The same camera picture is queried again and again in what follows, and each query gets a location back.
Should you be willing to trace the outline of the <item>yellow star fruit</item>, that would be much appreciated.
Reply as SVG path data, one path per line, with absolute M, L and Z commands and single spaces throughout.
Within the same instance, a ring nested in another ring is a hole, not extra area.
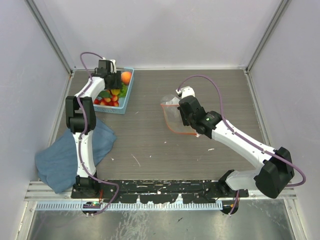
M 113 95 L 118 96 L 120 94 L 121 90 L 120 89 L 111 89 L 110 92 Z

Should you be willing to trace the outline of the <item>clear zip bag orange zipper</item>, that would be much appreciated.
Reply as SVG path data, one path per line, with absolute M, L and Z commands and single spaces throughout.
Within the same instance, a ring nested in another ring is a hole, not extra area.
M 163 110 L 166 125 L 175 134 L 191 135 L 198 138 L 200 135 L 193 128 L 183 124 L 182 116 L 178 109 L 180 100 L 180 97 L 173 94 L 166 95 L 161 99 L 160 106 Z

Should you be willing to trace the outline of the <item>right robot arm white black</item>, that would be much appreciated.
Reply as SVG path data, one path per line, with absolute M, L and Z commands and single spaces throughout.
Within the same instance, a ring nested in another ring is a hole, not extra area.
M 190 126 L 198 134 L 220 142 L 245 158 L 253 170 L 229 170 L 219 179 L 219 191 L 231 197 L 238 190 L 259 190 L 275 199 L 295 175 L 292 157 L 284 148 L 274 149 L 253 139 L 223 120 L 216 111 L 205 111 L 196 97 L 190 95 L 179 101 L 184 126 Z

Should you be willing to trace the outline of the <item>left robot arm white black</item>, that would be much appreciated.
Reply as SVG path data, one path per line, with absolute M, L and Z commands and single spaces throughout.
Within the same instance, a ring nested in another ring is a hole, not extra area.
M 98 67 L 89 74 L 86 85 L 74 96 L 65 99 L 66 125 L 72 133 L 77 154 L 77 172 L 72 187 L 71 198 L 98 198 L 103 193 L 103 184 L 115 195 L 119 185 L 98 179 L 93 156 L 93 133 L 97 125 L 94 100 L 111 84 L 121 82 L 121 72 L 116 68 L 114 59 L 104 57 Z

